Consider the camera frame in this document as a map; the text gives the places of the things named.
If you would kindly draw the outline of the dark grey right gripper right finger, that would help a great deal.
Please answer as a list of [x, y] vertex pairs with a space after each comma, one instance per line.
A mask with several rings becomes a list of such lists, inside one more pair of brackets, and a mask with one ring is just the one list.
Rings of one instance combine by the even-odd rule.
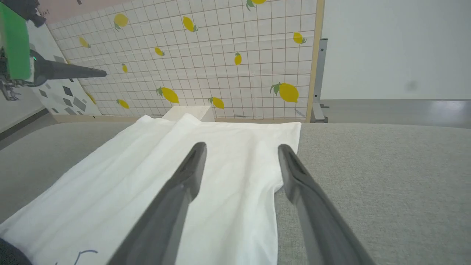
[[296, 206], [311, 265], [373, 265], [375, 262], [293, 149], [278, 147], [284, 189]]

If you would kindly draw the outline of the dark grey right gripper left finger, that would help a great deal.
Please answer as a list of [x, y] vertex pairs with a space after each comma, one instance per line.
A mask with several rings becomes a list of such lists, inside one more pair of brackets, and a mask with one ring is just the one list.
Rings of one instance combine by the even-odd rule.
[[173, 265], [190, 203], [198, 196], [207, 147], [195, 143], [109, 259], [109, 265]]

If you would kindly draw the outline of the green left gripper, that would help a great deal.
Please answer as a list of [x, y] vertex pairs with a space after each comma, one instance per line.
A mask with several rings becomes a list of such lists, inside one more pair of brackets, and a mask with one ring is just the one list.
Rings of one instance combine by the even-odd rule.
[[[27, 21], [33, 13], [32, 2], [1, 2], [1, 74], [13, 80], [31, 77]], [[48, 80], [106, 77], [104, 70], [36, 59], [32, 87]]]

